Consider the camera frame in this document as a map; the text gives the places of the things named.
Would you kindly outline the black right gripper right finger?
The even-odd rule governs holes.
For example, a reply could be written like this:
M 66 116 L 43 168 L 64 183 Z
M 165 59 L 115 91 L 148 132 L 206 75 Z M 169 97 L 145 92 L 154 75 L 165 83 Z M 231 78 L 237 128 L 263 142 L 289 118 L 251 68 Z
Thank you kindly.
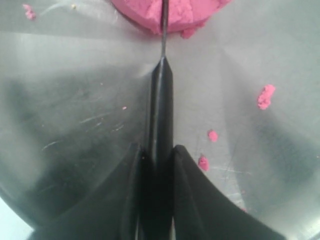
M 223 195 L 183 145 L 173 149 L 174 227 L 178 240 L 283 240 Z

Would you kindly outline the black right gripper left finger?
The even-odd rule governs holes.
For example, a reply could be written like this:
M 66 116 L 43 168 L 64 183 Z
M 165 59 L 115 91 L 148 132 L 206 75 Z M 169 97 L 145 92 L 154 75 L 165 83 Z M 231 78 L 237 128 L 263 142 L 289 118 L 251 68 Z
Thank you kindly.
M 31 240 L 134 240 L 141 195 L 142 148 L 132 144 L 106 180 Z

